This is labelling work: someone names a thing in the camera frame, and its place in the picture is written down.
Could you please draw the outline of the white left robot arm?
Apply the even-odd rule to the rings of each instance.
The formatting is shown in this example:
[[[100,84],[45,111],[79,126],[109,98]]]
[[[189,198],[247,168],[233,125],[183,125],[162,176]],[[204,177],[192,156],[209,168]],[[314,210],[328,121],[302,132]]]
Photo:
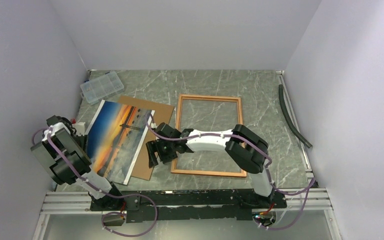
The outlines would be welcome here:
[[[86,135],[77,135],[67,118],[53,115],[41,129],[42,139],[32,141],[30,148],[47,174],[58,185],[78,185],[88,191],[94,201],[103,200],[110,210],[123,204],[123,195],[117,187],[92,170],[92,162],[85,152]]]

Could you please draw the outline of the orange wooden picture frame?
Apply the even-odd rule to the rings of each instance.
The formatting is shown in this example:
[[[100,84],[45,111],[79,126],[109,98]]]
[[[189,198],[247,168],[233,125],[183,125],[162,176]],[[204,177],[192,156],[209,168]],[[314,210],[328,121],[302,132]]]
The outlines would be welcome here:
[[[180,94],[178,97],[178,104],[177,104],[177,110],[176,110],[175,127],[177,129],[180,128],[184,100],[236,103],[237,122],[240,125],[243,124],[242,100],[240,97]],[[225,150],[226,143],[228,141],[228,136],[231,134],[232,134],[231,130],[225,130],[225,131],[193,130],[187,142],[189,144],[192,144],[193,150],[197,150],[199,152],[200,151],[220,151],[221,152]],[[171,162],[170,172],[172,174],[215,176],[215,177],[235,177],[235,178],[245,178],[247,176],[247,172],[244,171],[243,169],[240,172],[178,169],[177,163],[178,163],[177,159]]]

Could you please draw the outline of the sunset landscape photo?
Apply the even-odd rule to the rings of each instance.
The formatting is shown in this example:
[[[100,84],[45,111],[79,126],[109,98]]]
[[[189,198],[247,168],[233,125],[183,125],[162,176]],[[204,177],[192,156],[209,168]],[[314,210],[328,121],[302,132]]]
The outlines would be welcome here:
[[[91,169],[127,185],[153,115],[154,110],[102,100],[86,130]]]

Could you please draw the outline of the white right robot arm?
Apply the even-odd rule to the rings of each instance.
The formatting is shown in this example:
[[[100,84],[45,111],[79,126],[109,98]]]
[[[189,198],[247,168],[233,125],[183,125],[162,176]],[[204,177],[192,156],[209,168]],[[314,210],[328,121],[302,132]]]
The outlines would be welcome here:
[[[146,125],[156,139],[145,146],[148,166],[170,163],[179,154],[197,152],[225,152],[251,178],[255,202],[262,208],[273,203],[275,196],[272,180],[266,166],[269,163],[268,143],[242,124],[224,131],[200,131],[186,128],[179,131],[166,123]]]

